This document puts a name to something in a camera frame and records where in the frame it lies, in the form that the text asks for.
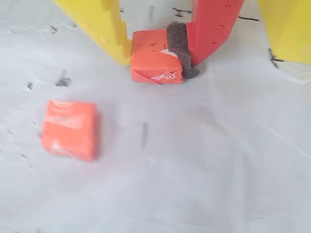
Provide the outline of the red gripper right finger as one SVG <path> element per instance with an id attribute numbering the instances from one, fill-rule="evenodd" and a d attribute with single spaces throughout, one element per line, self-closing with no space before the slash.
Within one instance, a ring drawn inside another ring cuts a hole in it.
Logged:
<path id="1" fill-rule="evenodd" d="M 211 56 L 228 38 L 243 0 L 193 0 L 191 21 L 172 22 L 166 28 L 168 50 L 182 64 L 182 77 L 195 78 L 196 66 Z"/>

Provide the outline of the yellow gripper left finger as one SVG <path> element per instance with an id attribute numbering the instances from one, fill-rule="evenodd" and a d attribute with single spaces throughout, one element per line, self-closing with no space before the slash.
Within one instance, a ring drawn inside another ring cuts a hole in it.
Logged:
<path id="1" fill-rule="evenodd" d="M 118 0 L 54 1 L 97 45 L 116 62 L 129 66 L 132 41 L 121 19 Z"/>

